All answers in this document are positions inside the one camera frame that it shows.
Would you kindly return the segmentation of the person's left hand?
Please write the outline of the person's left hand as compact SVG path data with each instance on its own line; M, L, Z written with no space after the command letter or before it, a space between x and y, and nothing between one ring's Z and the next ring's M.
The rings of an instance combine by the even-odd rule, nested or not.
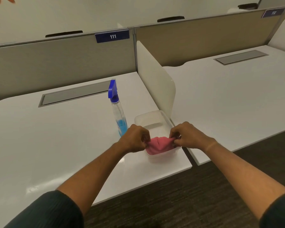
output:
M136 153L145 149L141 148L140 130L146 130L142 126L132 124L126 133L117 142L118 150L123 154Z

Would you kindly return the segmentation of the person's right hand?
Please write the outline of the person's right hand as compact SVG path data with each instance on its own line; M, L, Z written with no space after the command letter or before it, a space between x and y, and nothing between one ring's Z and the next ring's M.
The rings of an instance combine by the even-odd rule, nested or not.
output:
M214 138L207 136L187 121L176 125L171 130L180 130L182 132L182 144L176 144L176 146L199 149L205 152L213 145L218 144Z

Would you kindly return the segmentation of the pink cloth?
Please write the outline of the pink cloth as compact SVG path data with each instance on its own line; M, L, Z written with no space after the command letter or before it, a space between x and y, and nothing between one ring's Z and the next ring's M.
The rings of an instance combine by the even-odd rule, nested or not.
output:
M178 148L174 141L175 137L154 137L147 143L146 153L150 156L159 155Z

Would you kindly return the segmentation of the person's left forearm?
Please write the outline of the person's left forearm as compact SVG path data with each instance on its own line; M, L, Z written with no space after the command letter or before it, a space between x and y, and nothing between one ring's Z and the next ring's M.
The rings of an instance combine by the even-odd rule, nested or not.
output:
M34 200L4 228L84 228L84 215L114 167L130 150L129 144L115 143L56 190Z

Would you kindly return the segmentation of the person's right forearm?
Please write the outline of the person's right forearm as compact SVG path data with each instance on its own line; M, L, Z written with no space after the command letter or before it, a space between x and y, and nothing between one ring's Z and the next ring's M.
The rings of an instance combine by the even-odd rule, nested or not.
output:
M285 228L284 185L216 141L205 153L258 220L259 228Z

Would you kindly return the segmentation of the clear plastic container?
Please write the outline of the clear plastic container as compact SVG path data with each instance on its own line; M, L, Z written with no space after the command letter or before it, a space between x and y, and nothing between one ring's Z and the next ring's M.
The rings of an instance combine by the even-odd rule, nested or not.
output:
M173 124L170 119L166 116L166 114L161 111L150 111L141 115L138 115L134 118L134 122L138 126L142 126L145 129L149 130L150 138L154 137L167 137L169 138L169 134L171 129L173 128ZM151 163L161 163L167 162L172 159L177 153L180 147L174 149L173 151L169 151L166 153L162 153L159 155L150 156L146 153L148 157L148 161Z

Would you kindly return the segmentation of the blue spray bottle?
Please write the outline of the blue spray bottle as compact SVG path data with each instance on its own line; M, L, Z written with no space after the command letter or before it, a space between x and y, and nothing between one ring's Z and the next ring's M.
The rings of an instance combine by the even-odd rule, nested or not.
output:
M128 124L122 108L122 104L119 100L116 79L110 80L108 88L108 98L110 99L110 102L112 104L113 114L117 123L118 132L120 136L123 136L128 129Z

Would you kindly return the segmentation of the beige desk partition panel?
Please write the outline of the beige desk partition panel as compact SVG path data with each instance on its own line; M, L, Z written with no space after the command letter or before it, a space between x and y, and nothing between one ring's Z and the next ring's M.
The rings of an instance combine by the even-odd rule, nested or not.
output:
M135 37L161 66L179 66L266 45L285 14L262 19L266 10L138 26Z
M120 30L130 38L97 43L97 33L81 33L0 45L0 100L135 72L134 28Z

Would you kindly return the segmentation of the blue number label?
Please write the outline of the blue number label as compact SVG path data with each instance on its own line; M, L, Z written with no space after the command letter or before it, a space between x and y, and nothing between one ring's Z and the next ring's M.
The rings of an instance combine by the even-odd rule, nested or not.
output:
M95 39L97 43L113 42L129 38L129 30L111 31L95 34Z
M262 15L262 19L267 18L267 17L273 17L273 16L281 16L284 10L285 10L285 7L267 9Z

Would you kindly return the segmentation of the black chair back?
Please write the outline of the black chair back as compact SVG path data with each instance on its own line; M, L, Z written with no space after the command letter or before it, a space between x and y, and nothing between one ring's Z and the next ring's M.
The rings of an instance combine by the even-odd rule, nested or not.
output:
M184 16L171 16L171 17L158 19L157 22L158 23L160 23L160 22L169 22L169 21L176 21L176 20L183 20L183 19L185 19Z
M238 5L238 9L240 10L256 10L258 9L258 3L247 3Z
M82 30L78 30L78 31L68 31L68 32L47 34L45 37L46 38L52 38L52 37L60 37L60 36L74 35L74 34L80 34L80 33L83 33L83 31Z

